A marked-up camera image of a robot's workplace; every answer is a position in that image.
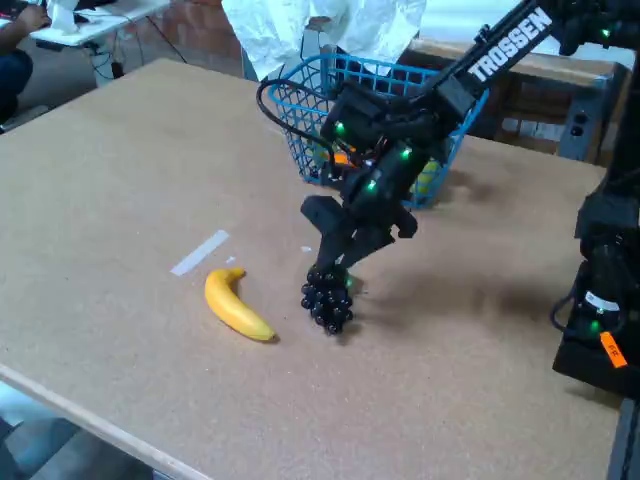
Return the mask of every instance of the orange label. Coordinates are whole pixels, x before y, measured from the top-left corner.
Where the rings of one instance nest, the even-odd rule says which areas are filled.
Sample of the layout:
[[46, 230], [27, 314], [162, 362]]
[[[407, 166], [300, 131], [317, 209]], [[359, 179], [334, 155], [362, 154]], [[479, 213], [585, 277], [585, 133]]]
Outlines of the orange label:
[[616, 368], [625, 367], [627, 365], [627, 361], [624, 359], [622, 352], [620, 351], [620, 347], [613, 339], [613, 335], [609, 332], [602, 332], [600, 334], [600, 341], [602, 342], [602, 346], [607, 351], [607, 355], [609, 355], [609, 359], [613, 366]]

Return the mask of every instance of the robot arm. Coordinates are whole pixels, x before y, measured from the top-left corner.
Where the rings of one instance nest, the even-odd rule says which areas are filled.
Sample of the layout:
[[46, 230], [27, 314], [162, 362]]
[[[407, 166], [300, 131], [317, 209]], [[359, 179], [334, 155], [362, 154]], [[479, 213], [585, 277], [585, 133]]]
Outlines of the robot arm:
[[[339, 188], [342, 204], [331, 196], [314, 195], [301, 207], [322, 235], [302, 305], [327, 333], [340, 333], [353, 316], [345, 287], [347, 269], [394, 243], [393, 226], [399, 238], [415, 234], [417, 222], [402, 201], [427, 162], [442, 158], [446, 138], [492, 82], [549, 35], [561, 41], [563, 54], [572, 54], [584, 42], [635, 47], [640, 2], [523, 0], [493, 28], [485, 25], [466, 54], [414, 96], [388, 99], [348, 80], [342, 84], [320, 133], [325, 146], [347, 145], [359, 168], [338, 167], [331, 152], [322, 177]], [[591, 216], [597, 210], [592, 208]], [[593, 250], [598, 252], [593, 263], [609, 265], [610, 246], [601, 250]], [[576, 281], [575, 289], [584, 290], [583, 284]]]

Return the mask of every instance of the blue basket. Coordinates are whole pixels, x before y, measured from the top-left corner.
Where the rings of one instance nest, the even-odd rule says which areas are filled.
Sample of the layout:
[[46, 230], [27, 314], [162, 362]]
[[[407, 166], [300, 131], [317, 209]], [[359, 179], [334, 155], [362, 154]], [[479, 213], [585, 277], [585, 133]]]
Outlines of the blue basket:
[[[381, 68], [390, 69], [386, 76]], [[375, 60], [352, 57], [339, 53], [309, 57], [281, 78], [293, 80], [311, 88], [320, 96], [292, 89], [286, 85], [274, 85], [269, 96], [275, 102], [282, 121], [314, 136], [320, 136], [320, 128], [332, 103], [325, 98], [346, 80], [357, 80], [361, 85], [377, 93], [389, 96], [415, 94], [427, 77], [437, 74], [433, 70], [395, 65]], [[411, 188], [411, 198], [405, 202], [409, 208], [429, 205], [435, 198], [449, 167], [462, 144], [464, 134], [473, 124], [488, 97], [485, 92], [464, 123], [450, 135], [450, 153], [444, 165], [430, 161]], [[300, 176], [307, 182], [320, 183], [319, 170], [327, 159], [326, 151], [319, 145], [285, 130], [291, 155], [298, 166]]]

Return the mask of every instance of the black cable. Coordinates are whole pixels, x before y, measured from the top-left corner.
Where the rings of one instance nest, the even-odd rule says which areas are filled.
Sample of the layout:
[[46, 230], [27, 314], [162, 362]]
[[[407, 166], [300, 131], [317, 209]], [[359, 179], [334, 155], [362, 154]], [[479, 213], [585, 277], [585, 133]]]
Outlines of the black cable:
[[269, 120], [271, 120], [276, 125], [284, 128], [286, 131], [296, 135], [300, 135], [302, 138], [306, 138], [307, 140], [316, 142], [318, 145], [323, 147], [329, 153], [329, 165], [333, 170], [336, 159], [335, 159], [335, 154], [333, 152], [333, 146], [329, 142], [327, 142], [323, 138], [316, 137], [315, 135], [311, 135], [310, 133], [307, 133], [307, 132], [303, 132], [302, 130], [294, 126], [289, 125], [286, 122], [283, 122], [280, 118], [274, 115], [273, 112], [271, 112], [271, 110], [269, 110], [269, 108], [267, 108], [267, 106], [264, 104], [264, 101], [262, 100], [262, 93], [267, 87], [270, 87], [272, 85], [286, 85], [292, 89], [301, 90], [309, 95], [314, 95], [322, 100], [328, 101], [329, 97], [320, 95], [317, 92], [314, 92], [312, 89], [305, 87], [300, 83], [293, 82], [291, 80], [286, 80], [284, 78], [275, 78], [273, 80], [265, 80], [260, 84], [260, 86], [258, 87], [258, 91], [256, 92], [256, 102], [258, 103], [258, 108], [260, 108], [262, 113], [264, 113]]
[[159, 35], [164, 39], [164, 41], [165, 41], [165, 42], [167, 42], [167, 44], [171, 47], [171, 49], [172, 49], [174, 52], [176, 52], [176, 54], [177, 54], [177, 55], [182, 59], [182, 61], [183, 61], [184, 63], [186, 63], [186, 64], [188, 65], [188, 64], [189, 64], [189, 62], [187, 62], [187, 59], [186, 59], [186, 58], [184, 58], [184, 56], [182, 55], [182, 53], [180, 53], [180, 50], [178, 50], [178, 49], [176, 48], [176, 46], [175, 46], [173, 43], [171, 43], [171, 40], [169, 40], [169, 39], [167, 38], [167, 36], [166, 36], [164, 33], [162, 33], [162, 30], [160, 30], [160, 28], [155, 24], [155, 22], [154, 22], [153, 20], [151, 20], [151, 18], [149, 18], [149, 17], [146, 17], [146, 19], [147, 19], [147, 20], [149, 20], [149, 23], [150, 23], [151, 25], [153, 25], [153, 28], [155, 28], [155, 29], [156, 29], [156, 31], [158, 32], [158, 34], [159, 34]]
[[122, 18], [126, 18], [127, 21], [129, 22], [129, 24], [132, 25], [133, 28], [134, 28], [134, 35], [136, 36], [136, 41], [138, 42], [138, 51], [140, 52], [140, 65], [144, 65], [145, 64], [144, 53], [142, 51], [142, 42], [140, 41], [140, 35], [138, 34], [138, 26], [133, 21], [133, 19], [127, 17], [126, 15], [120, 14], [120, 13], [109, 13], [109, 14], [97, 13], [97, 14], [93, 14], [93, 13], [85, 13], [83, 11], [82, 12], [82, 16], [87, 17], [87, 18], [91, 18], [91, 17], [96, 17], [96, 18], [98, 18], [98, 17], [122, 17]]
[[[573, 282], [573, 285], [571, 286], [571, 290], [569, 290], [569, 293], [567, 294], [567, 296], [558, 300], [558, 302], [556, 302], [556, 304], [553, 306], [553, 308], [551, 309], [551, 313], [549, 314], [549, 320], [551, 320], [551, 324], [556, 329], [560, 330], [564, 335], [567, 335], [572, 338], [576, 338], [578, 340], [593, 340], [594, 339], [593, 337], [586, 337], [580, 334], [577, 330], [573, 330], [567, 327], [566, 325], [562, 325], [560, 322], [558, 322], [558, 319], [556, 318], [556, 315], [558, 315], [558, 312], [560, 312], [560, 310], [562, 310], [565, 307], [565, 305], [567, 305], [569, 301], [576, 296], [576, 292], [577, 292], [577, 278]], [[609, 333], [611, 333], [611, 335], [614, 335], [614, 336], [622, 331], [622, 329], [627, 325], [627, 321], [628, 321], [627, 313], [622, 303], [620, 301], [618, 301], [617, 303], [620, 308], [620, 318], [618, 319], [616, 328], [609, 330]]]

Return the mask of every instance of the yellow banana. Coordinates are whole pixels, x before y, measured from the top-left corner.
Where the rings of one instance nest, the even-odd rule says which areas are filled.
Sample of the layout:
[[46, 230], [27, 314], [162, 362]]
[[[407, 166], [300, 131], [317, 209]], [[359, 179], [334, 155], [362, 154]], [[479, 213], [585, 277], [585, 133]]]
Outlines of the yellow banana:
[[253, 340], [269, 341], [276, 333], [231, 290], [230, 284], [244, 274], [244, 268], [214, 270], [204, 284], [204, 296], [211, 310], [235, 331]]

